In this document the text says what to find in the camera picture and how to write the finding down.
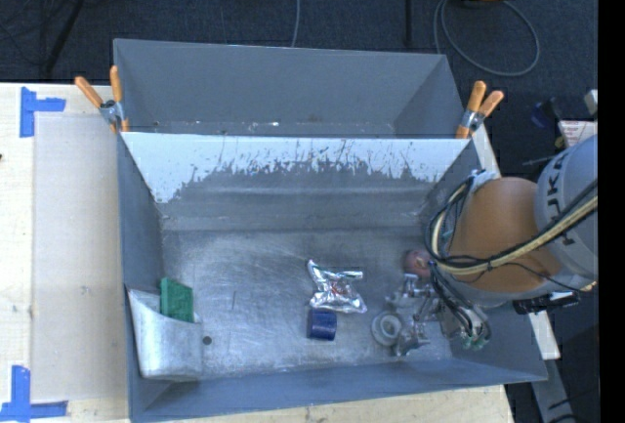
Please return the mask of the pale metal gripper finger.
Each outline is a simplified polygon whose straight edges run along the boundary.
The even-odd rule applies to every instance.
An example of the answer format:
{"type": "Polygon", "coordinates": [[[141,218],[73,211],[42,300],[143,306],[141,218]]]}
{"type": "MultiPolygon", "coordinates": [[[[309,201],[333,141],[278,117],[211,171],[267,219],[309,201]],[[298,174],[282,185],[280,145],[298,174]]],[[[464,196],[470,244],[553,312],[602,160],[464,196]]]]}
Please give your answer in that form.
{"type": "Polygon", "coordinates": [[[393,346],[396,357],[405,357],[411,351],[429,345],[431,338],[427,332],[425,323],[417,314],[403,317],[401,330],[393,346]]]}
{"type": "Polygon", "coordinates": [[[434,290],[427,277],[405,274],[401,286],[386,298],[392,307],[417,307],[434,296],[434,290]]]}

